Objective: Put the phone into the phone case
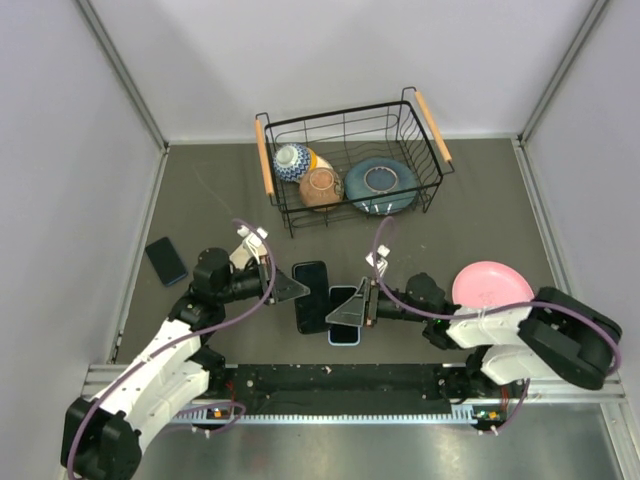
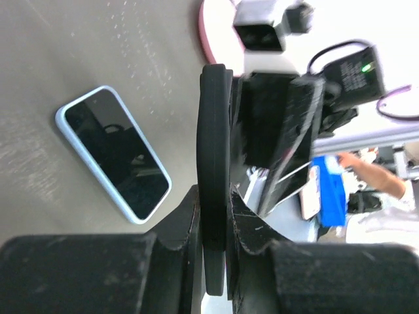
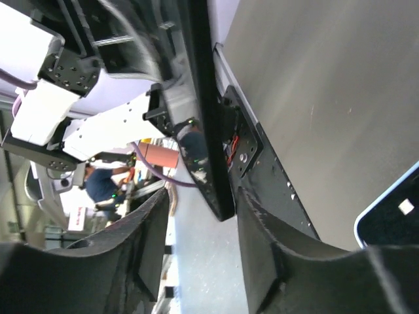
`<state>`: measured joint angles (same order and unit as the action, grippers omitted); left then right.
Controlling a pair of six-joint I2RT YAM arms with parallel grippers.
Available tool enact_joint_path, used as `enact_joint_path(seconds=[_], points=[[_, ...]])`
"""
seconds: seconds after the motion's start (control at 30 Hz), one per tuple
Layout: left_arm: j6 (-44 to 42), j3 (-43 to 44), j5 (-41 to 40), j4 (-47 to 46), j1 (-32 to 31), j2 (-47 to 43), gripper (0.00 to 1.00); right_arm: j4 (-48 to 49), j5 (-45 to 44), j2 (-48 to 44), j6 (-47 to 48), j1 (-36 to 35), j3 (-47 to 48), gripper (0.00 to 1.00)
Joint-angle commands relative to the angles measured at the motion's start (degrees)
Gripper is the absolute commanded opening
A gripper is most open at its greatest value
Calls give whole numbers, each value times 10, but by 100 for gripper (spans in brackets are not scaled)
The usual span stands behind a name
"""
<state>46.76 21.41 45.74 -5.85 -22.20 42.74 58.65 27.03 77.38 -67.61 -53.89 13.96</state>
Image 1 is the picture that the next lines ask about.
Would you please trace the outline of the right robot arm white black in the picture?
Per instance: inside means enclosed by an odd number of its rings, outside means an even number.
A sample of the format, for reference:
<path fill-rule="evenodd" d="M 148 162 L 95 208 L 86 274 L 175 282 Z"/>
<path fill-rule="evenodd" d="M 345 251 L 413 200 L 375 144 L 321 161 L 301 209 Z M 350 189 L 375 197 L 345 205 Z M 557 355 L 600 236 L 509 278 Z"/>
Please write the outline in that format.
<path fill-rule="evenodd" d="M 544 287 L 530 301 L 473 309 L 449 302 L 427 274 L 404 291 L 364 278 L 359 290 L 325 317 L 329 324 L 373 326 L 380 319 L 423 324 L 440 350 L 470 350 L 467 384 L 487 396 L 516 380 L 557 376 L 599 390 L 621 365 L 621 328 L 571 296 Z"/>

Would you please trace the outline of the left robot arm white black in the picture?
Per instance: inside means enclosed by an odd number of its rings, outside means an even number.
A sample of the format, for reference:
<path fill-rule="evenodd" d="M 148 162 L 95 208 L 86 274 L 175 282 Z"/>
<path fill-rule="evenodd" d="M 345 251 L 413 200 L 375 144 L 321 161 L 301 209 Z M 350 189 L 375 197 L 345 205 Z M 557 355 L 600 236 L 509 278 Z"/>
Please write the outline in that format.
<path fill-rule="evenodd" d="M 309 295 L 283 274 L 266 247 L 199 254 L 187 292 L 150 343 L 107 387 L 68 408 L 61 464 L 71 479 L 130 479 L 154 438 L 194 399 L 226 387 L 223 358 L 211 335 L 230 326 L 227 304 L 257 298 L 259 306 Z"/>

